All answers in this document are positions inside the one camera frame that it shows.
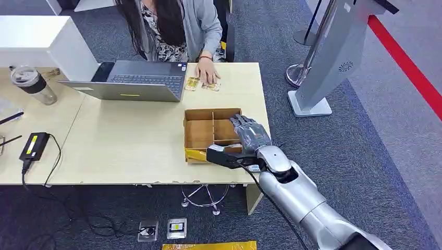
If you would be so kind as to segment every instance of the laptop keyboard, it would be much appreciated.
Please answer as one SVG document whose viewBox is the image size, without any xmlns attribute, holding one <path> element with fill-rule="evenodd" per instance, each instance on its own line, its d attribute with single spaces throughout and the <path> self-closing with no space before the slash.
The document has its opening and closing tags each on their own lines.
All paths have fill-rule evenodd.
<svg viewBox="0 0 442 250">
<path fill-rule="evenodd" d="M 137 76 L 132 74 L 117 74 L 110 82 L 138 83 L 138 84 L 164 84 L 172 93 L 179 96 L 182 77 L 180 76 Z"/>
</svg>

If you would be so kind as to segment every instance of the yellow tape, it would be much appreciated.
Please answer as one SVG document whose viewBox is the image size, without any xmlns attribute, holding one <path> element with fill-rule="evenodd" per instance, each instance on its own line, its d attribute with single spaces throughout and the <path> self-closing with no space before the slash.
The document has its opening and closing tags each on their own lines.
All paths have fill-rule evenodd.
<svg viewBox="0 0 442 250">
<path fill-rule="evenodd" d="M 184 149 L 185 153 L 186 153 L 186 158 L 192 158 L 195 160 L 202 160 L 202 161 L 206 161 L 206 153 L 203 151 L 199 151 L 199 150 L 194 150 L 194 149 Z"/>
<path fill-rule="evenodd" d="M 164 244 L 163 250 L 256 250 L 256 241 L 218 244 Z"/>
</svg>

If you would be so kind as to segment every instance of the red floor stripe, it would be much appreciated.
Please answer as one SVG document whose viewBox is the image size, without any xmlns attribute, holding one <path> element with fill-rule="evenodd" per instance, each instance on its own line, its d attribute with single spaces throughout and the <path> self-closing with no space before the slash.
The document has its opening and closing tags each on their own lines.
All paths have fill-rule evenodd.
<svg viewBox="0 0 442 250">
<path fill-rule="evenodd" d="M 399 65 L 408 79 L 413 83 L 416 89 L 421 93 L 434 113 L 442 120 L 442 96 L 437 89 L 429 82 L 427 77 L 413 63 L 411 58 L 403 51 L 395 39 L 388 33 L 387 29 L 377 19 L 376 16 L 369 16 L 369 26 L 376 34 L 377 38 L 389 52 L 393 60 Z"/>
</svg>

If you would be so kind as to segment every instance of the charger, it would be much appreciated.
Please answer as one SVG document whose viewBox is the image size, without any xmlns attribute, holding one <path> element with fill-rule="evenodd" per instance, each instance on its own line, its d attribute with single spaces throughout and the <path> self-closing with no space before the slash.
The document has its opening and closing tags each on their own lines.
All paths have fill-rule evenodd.
<svg viewBox="0 0 442 250">
<path fill-rule="evenodd" d="M 22 174 L 28 172 L 32 162 L 40 160 L 49 137 L 50 134 L 45 132 L 31 133 L 19 157 L 19 159 L 23 161 Z"/>
</svg>

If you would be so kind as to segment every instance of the robotic arm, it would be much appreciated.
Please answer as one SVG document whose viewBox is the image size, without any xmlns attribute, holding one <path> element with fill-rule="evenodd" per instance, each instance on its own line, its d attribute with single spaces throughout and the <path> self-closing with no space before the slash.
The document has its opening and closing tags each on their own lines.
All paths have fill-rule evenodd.
<svg viewBox="0 0 442 250">
<path fill-rule="evenodd" d="M 207 161 L 231 169 L 258 165 L 264 193 L 307 232 L 320 250 L 391 250 L 331 208 L 302 169 L 279 147 L 271 145 L 262 125 L 240 115 L 230 121 L 240 137 L 243 153 L 228 153 L 212 145 L 207 149 Z"/>
</svg>

